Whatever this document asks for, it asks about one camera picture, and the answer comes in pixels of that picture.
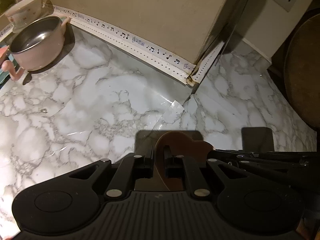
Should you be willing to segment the white floral ceramic bowl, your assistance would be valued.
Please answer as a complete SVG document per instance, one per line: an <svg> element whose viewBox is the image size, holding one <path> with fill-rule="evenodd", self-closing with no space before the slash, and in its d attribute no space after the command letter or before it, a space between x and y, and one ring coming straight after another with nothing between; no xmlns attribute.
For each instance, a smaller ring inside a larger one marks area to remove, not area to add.
<svg viewBox="0 0 320 240"><path fill-rule="evenodd" d="M19 33L29 24L53 14L54 8L50 0L21 0L11 6L5 13L5 17L11 23L13 33Z"/></svg>

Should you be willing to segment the round wooden cutting board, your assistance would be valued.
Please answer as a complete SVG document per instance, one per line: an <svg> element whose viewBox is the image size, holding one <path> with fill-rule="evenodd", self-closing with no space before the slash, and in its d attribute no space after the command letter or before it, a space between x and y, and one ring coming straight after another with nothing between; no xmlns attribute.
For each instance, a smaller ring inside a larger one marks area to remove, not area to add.
<svg viewBox="0 0 320 240"><path fill-rule="evenodd" d="M290 105L319 130L319 14L305 20L294 33L285 58L284 82Z"/></svg>

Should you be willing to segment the pink heart-shaped dish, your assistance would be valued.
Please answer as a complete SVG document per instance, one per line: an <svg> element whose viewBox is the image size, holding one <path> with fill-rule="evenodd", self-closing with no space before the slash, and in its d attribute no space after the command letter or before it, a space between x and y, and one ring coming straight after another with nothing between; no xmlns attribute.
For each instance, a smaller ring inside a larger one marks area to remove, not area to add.
<svg viewBox="0 0 320 240"><path fill-rule="evenodd" d="M199 131L166 131L156 143L155 167L169 191L182 191L183 184L178 178L167 178L164 169L165 147L170 148L173 156L192 157L197 163L203 163L214 146L203 140Z"/></svg>

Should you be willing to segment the blue ice cube tray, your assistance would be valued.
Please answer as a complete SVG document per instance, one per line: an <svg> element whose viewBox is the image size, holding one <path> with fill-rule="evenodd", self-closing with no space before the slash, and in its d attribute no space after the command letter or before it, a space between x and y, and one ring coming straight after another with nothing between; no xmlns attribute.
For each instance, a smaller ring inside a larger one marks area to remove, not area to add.
<svg viewBox="0 0 320 240"><path fill-rule="evenodd" d="M1 61L0 61L0 87L2 88L4 86L4 84L6 83L7 76L9 75L8 72L5 72L2 65L5 61L9 60L8 57L8 51L9 51L9 46L2 46L1 47Z"/></svg>

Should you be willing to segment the pink pot with steel interior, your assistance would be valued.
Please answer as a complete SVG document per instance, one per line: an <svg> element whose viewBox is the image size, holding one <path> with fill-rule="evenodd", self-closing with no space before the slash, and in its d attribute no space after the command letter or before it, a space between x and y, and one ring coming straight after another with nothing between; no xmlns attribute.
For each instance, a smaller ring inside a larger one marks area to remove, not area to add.
<svg viewBox="0 0 320 240"><path fill-rule="evenodd" d="M52 63L61 53L70 17L47 16L25 27L9 46L1 48L1 70L17 81L25 71Z"/></svg>

